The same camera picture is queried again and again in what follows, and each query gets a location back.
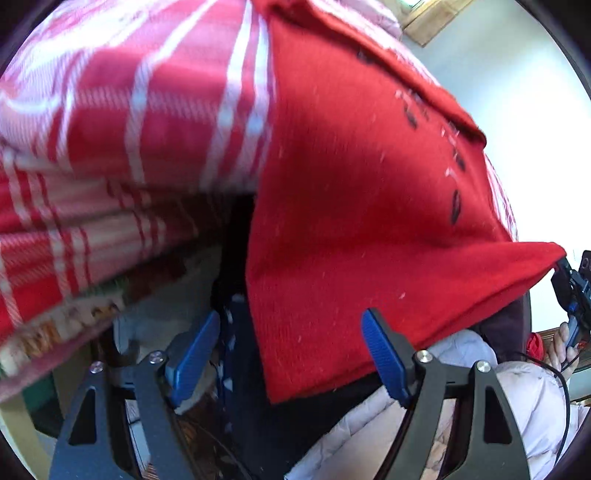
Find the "white wall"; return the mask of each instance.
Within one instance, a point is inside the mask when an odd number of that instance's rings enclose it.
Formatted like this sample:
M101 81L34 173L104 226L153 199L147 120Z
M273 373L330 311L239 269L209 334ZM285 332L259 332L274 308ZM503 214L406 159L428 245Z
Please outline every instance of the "white wall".
M579 266L591 249L591 100L545 29L514 0L475 0L426 47L405 43L474 117L522 241L554 241ZM534 330L566 320L549 278L531 292Z

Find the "metal screw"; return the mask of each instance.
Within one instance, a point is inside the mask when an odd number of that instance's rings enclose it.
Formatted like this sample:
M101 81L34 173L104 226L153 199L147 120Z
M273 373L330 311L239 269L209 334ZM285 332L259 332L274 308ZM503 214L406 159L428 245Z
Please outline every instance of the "metal screw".
M429 350L419 350L417 352L417 360L422 364L427 364L433 360L433 355Z
M152 365L158 365L164 362L166 354L162 350L156 350L148 355L148 359Z
M478 360L476 362L476 369L479 372L482 372L484 374L487 374L488 372L491 371L491 365L489 362L487 362L486 360Z
M105 364L103 362L92 362L90 366L90 373L91 374L99 374L105 368Z

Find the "blue gripper pad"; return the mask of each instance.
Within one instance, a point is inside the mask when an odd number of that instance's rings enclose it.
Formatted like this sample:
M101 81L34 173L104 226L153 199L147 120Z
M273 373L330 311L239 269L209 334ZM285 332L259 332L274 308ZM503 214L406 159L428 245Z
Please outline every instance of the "blue gripper pad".
M405 364L380 323L383 323L387 328L381 315L376 310L366 310L361 317L363 337L374 359L379 376L384 382L386 390L388 390L388 394L393 399L398 400L403 407L408 408L411 402L411 394L407 381L410 379L407 378Z
M179 333L167 349L166 380L172 387L170 402L176 408L193 395L220 335L220 317L216 311L204 322L196 322L188 332Z

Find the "red and white plaid cloth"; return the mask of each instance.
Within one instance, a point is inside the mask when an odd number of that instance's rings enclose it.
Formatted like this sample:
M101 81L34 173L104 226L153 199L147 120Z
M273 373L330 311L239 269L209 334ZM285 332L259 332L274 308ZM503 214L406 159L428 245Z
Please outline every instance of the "red and white plaid cloth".
M315 3L428 76L375 1ZM267 27L249 0L58 7L0 79L0 341L198 235L212 218L190 194L254 191L274 102Z

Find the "person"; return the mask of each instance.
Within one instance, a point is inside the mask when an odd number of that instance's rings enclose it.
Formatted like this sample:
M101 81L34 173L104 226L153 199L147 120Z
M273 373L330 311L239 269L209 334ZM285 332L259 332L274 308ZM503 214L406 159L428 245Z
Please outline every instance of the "person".
M564 361L573 362L562 374L568 380L579 364L578 351L566 348L569 327L563 323L555 332L545 363L561 370ZM565 426L565 400L560 381L532 362L497 363L496 355L471 330L437 342L429 351L441 362L471 367L487 360L495 369L521 433L530 477L542 480L552 470ZM436 438L422 480L435 480L450 438L454 400L445 400ZM583 423L588 407L570 405L570 424L562 453ZM286 474L285 480L371 480L394 441L405 410L381 387L348 412Z

